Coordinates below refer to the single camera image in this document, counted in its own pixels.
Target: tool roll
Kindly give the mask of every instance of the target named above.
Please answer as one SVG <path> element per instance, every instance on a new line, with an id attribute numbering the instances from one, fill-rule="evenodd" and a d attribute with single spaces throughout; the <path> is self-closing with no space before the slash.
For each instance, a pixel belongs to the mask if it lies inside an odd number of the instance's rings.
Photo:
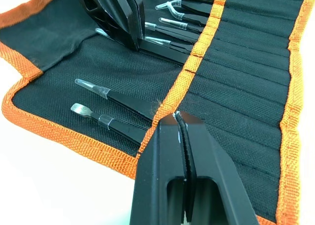
<path id="1" fill-rule="evenodd" d="M 143 0 L 145 21 L 163 25 L 160 17 L 175 20 L 168 9 L 155 9 L 167 1 L 172 0 Z M 97 23 L 78 0 L 31 0 L 0 14 L 0 56 L 23 76 L 6 95 L 3 114 L 134 178 L 159 119 L 186 111 L 206 124 L 234 161 L 259 222 L 296 224 L 299 42 L 313 3 L 214 0 L 184 64 L 97 34 Z M 156 31 L 144 34 L 193 45 Z M 78 87 L 77 78 L 156 102 L 152 125 Z M 147 130 L 141 146 L 71 112 L 76 102 Z"/>

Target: tool pouch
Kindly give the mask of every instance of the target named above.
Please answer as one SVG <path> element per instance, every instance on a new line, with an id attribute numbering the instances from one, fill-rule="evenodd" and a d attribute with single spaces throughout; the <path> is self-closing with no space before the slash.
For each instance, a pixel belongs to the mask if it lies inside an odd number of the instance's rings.
<path id="1" fill-rule="evenodd" d="M 143 0 L 147 22 L 173 19 Z M 4 97 L 11 122 L 135 177 L 159 119 L 200 118 L 233 159 L 258 220 L 297 224 L 302 108 L 299 43 L 314 0 L 214 0 L 184 65 L 130 50 L 95 32 L 78 0 L 31 0 L 0 14 L 0 57 L 22 75 Z M 76 78 L 146 101 L 153 124 L 74 84 Z M 147 130 L 137 147 L 70 111 L 89 106 Z"/>

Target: white background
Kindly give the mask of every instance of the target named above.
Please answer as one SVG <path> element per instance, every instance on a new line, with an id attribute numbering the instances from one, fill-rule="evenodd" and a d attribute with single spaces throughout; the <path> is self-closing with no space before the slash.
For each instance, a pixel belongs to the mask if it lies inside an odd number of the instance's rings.
<path id="1" fill-rule="evenodd" d="M 0 0 L 0 13 L 28 0 Z M 299 125 L 301 221 L 314 222 L 315 12 L 301 44 L 304 109 Z M 21 75 L 0 58 L 0 99 Z M 133 180 L 65 146 L 15 126 L 0 114 L 1 225 L 127 225 Z"/>

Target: black canvas fabric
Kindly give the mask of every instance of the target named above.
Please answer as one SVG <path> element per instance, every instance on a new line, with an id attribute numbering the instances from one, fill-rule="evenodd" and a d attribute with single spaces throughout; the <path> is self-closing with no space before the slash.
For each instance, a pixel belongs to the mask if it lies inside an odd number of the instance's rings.
<path id="1" fill-rule="evenodd" d="M 148 22 L 158 23 L 159 17 L 173 19 L 167 10 L 154 9 L 166 1 L 170 0 L 144 0 Z M 280 178 L 279 123 L 290 83 L 288 38 L 302 2 L 227 0 L 215 37 L 179 106 L 205 122 L 235 162 L 255 212 L 273 222 Z M 75 9 L 61 12 L 68 5 Z M 75 115 L 70 107 L 78 102 L 142 129 L 149 124 L 75 85 L 74 80 L 82 78 L 161 102 L 182 67 L 131 51 L 95 34 L 95 27 L 77 0 L 54 0 L 41 13 L 0 30 L 1 42 L 45 71 L 20 90 L 13 103 L 135 156 L 138 147 Z M 146 34 L 170 39 L 156 32 Z M 55 40 L 49 41 L 50 35 Z"/>
<path id="2" fill-rule="evenodd" d="M 179 110 L 232 157 L 256 214 L 276 222 L 289 36 L 303 0 L 227 0 Z"/>

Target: pointed tweezers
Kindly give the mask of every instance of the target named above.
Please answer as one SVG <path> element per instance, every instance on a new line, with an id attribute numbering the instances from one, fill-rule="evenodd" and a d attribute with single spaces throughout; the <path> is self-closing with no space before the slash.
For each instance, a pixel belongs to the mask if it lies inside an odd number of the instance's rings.
<path id="1" fill-rule="evenodd" d="M 104 99 L 108 99 L 119 104 L 120 106 L 128 109 L 150 123 L 152 122 L 155 112 L 159 107 L 159 104 L 156 102 L 147 102 L 138 98 L 133 98 L 119 92 L 112 91 L 109 88 L 98 86 L 81 79 L 76 79 L 75 83 L 89 91 L 96 93 Z"/>

